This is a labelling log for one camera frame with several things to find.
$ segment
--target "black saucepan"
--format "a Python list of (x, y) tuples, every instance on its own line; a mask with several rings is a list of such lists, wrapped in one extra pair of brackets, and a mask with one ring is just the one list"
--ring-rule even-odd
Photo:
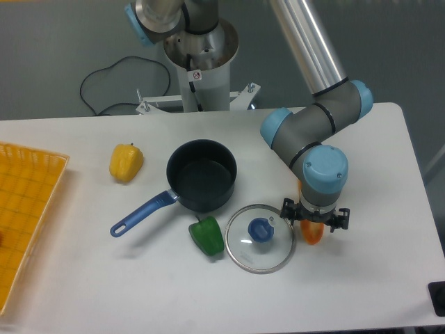
[(177, 148), (167, 163), (171, 189), (163, 191), (114, 225), (120, 237), (157, 209), (180, 202), (195, 212), (210, 212), (224, 205), (234, 192), (236, 162), (222, 144), (208, 139), (190, 141)]

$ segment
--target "glass lid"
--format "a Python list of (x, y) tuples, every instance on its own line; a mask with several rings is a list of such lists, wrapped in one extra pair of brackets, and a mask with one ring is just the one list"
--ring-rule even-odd
[(281, 269), (294, 247), (293, 228), (269, 205), (249, 205), (237, 211), (225, 231), (230, 257), (251, 273), (272, 273)]

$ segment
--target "yellow bell pepper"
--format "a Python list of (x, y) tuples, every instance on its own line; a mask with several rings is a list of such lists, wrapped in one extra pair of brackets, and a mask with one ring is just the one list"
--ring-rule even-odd
[(114, 148), (110, 160), (110, 174), (121, 182), (130, 182), (142, 167), (144, 155), (136, 147), (119, 144)]

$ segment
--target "blue lid knob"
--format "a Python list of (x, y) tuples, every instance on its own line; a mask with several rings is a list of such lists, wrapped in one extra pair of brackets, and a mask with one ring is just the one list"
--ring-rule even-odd
[(248, 232), (256, 242), (267, 242), (272, 239), (274, 229), (266, 218), (255, 218), (249, 223)]
[(312, 148), (303, 161), (306, 183), (319, 193), (338, 193), (348, 179), (346, 155), (329, 145)]

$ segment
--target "black cable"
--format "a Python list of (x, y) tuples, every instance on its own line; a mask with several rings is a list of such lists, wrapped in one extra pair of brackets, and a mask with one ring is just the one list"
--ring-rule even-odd
[[(187, 60), (186, 60), (186, 71), (187, 72), (190, 72), (192, 70), (191, 69), (191, 61), (192, 61), (192, 56), (190, 54), (187, 54)], [(200, 100), (197, 98), (195, 84), (193, 83), (193, 81), (189, 81), (188, 85), (190, 86), (190, 90), (193, 93), (193, 96), (195, 97), (197, 110), (204, 111)]]
[(110, 110), (110, 109), (114, 108), (115, 106), (138, 106), (138, 105), (139, 105), (138, 103), (119, 102), (119, 103), (116, 103), (116, 104), (113, 104), (113, 105), (111, 105), (111, 106), (106, 107), (104, 110), (102, 110), (102, 111), (100, 111), (100, 112), (98, 113), (98, 112), (96, 112), (96, 110), (95, 110), (95, 109), (94, 109), (94, 108), (93, 108), (87, 101), (85, 101), (85, 99), (83, 98), (82, 88), (83, 88), (83, 85), (84, 85), (85, 81), (86, 81), (89, 77), (91, 77), (93, 74), (96, 74), (96, 73), (98, 73), (98, 72), (102, 72), (102, 71), (106, 71), (106, 70), (111, 70), (111, 69), (112, 69), (113, 67), (115, 67), (117, 64), (119, 64), (119, 63), (121, 63), (122, 61), (125, 61), (125, 60), (127, 60), (127, 59), (138, 59), (138, 60), (141, 60), (141, 61), (148, 61), (149, 63), (155, 63), (155, 64), (157, 64), (157, 65), (162, 66), (162, 68), (167, 72), (167, 75), (168, 75), (168, 85), (167, 85), (167, 88), (165, 89), (164, 94), (162, 94), (162, 96), (165, 96), (165, 94), (167, 94), (168, 90), (170, 89), (170, 84), (171, 84), (170, 71), (168, 70), (168, 68), (167, 68), (164, 64), (162, 64), (162, 63), (160, 63), (160, 62), (158, 62), (158, 61), (154, 61), (153, 59), (143, 58), (143, 57), (139, 57), (139, 56), (127, 56), (127, 57), (124, 57), (124, 58), (122, 58), (122, 59), (116, 61), (116, 62), (115, 62), (114, 64), (112, 64), (111, 66), (108, 66), (108, 67), (105, 67), (105, 68), (101, 68), (100, 70), (95, 70), (94, 72), (91, 72), (91, 73), (90, 73), (89, 75), (87, 75), (87, 76), (85, 77), (85, 79), (82, 81), (82, 83), (81, 83), (81, 87), (80, 87), (80, 90), (79, 90), (79, 94), (80, 94), (81, 100), (82, 100), (82, 102), (83, 102), (84, 104), (86, 104), (86, 106), (87, 106), (88, 108), (90, 108), (90, 110), (94, 113), (94, 116), (110, 116), (109, 114), (105, 114), (105, 112), (106, 112), (107, 110)]

